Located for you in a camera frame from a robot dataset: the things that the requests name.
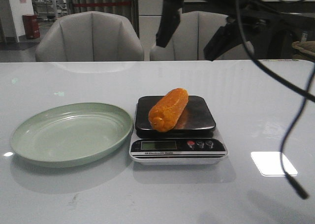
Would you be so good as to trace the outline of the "black raised gripper finger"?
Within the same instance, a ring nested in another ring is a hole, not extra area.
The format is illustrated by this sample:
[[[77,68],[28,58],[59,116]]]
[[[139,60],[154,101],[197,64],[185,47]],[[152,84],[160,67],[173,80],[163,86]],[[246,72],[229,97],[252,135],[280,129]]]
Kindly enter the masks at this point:
[[[209,61],[246,59],[246,51],[236,24],[219,27],[204,48],[204,59]]]
[[[156,46],[166,47],[180,24],[179,9],[183,0],[163,0],[162,15],[156,34]]]

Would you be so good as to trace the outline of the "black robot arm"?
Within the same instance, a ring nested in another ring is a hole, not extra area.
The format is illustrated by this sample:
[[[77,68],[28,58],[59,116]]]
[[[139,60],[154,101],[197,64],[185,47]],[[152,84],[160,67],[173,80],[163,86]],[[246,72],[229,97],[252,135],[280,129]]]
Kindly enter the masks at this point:
[[[311,17],[281,13],[261,0],[205,0],[214,11],[227,15],[227,24],[220,27],[204,48],[205,59],[213,61],[223,53],[241,44],[238,21],[245,31],[246,40],[253,40],[259,34],[284,26],[310,31],[315,27]],[[162,17],[156,34],[156,45],[165,48],[180,24],[179,9],[183,0],[163,0]]]

